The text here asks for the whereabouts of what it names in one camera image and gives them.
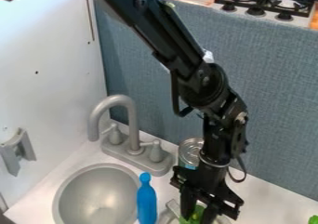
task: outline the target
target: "faucet handle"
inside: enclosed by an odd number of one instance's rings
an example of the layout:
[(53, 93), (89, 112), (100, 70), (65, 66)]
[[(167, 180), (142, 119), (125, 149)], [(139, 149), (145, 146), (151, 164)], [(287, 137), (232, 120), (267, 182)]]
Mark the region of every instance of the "faucet handle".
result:
[(112, 123), (110, 127), (101, 132), (102, 135), (109, 133), (108, 139), (112, 145), (119, 145), (123, 143), (124, 136), (120, 131), (118, 124)]
[(164, 150), (161, 147), (160, 139), (154, 139), (151, 142), (140, 143), (141, 147), (152, 146), (152, 150), (149, 154), (149, 159), (154, 163), (162, 162), (165, 159)]

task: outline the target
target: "gray fabric wall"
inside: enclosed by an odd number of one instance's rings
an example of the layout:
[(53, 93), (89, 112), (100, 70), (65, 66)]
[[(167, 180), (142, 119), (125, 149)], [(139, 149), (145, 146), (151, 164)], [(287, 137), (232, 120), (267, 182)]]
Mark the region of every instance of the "gray fabric wall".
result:
[[(248, 172), (318, 200), (318, 33), (176, 3), (248, 105)], [(169, 75), (126, 26), (97, 7), (109, 94), (137, 102), (140, 129), (178, 143), (201, 136), (195, 114), (172, 112)], [(112, 117), (126, 122), (123, 110)]]

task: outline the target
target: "gray faucet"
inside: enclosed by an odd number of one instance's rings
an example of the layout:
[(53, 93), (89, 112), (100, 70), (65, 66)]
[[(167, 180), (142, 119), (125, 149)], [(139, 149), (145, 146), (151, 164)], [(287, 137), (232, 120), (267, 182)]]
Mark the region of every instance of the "gray faucet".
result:
[(126, 107), (128, 111), (129, 139), (125, 139), (126, 136), (121, 134), (118, 124), (111, 124), (102, 133), (106, 134), (107, 138), (101, 142), (101, 150), (154, 176), (160, 177), (166, 174), (172, 166), (172, 154), (162, 149), (159, 139), (140, 143), (135, 102), (128, 96), (109, 96), (96, 106), (88, 120), (88, 139), (99, 140), (100, 117), (114, 106)]
[(133, 99), (125, 95), (109, 96), (96, 106), (88, 120), (88, 139), (90, 141), (99, 140), (99, 119), (106, 111), (115, 106), (123, 106), (128, 111), (130, 143), (128, 152), (134, 155), (141, 154), (144, 149), (139, 144), (139, 124), (136, 105)]

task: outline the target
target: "white cabinet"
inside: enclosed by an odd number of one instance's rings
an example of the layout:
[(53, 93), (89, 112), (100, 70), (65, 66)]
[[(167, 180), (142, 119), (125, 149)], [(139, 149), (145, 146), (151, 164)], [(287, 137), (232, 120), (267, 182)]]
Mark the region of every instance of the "white cabinet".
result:
[(0, 1), (0, 142), (22, 127), (37, 156), (16, 178), (0, 157), (9, 206), (86, 140), (87, 117), (106, 97), (89, 5), (91, 23), (86, 0)]

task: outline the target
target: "stovetop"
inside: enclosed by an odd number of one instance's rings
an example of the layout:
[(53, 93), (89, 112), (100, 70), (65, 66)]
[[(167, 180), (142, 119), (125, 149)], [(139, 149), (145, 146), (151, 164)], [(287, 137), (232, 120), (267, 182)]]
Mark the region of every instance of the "stovetop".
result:
[(224, 5), (221, 9), (228, 12), (247, 7), (246, 14), (256, 17), (276, 12), (278, 20), (292, 20), (295, 16), (308, 18), (314, 6), (313, 0), (216, 0), (215, 3)]

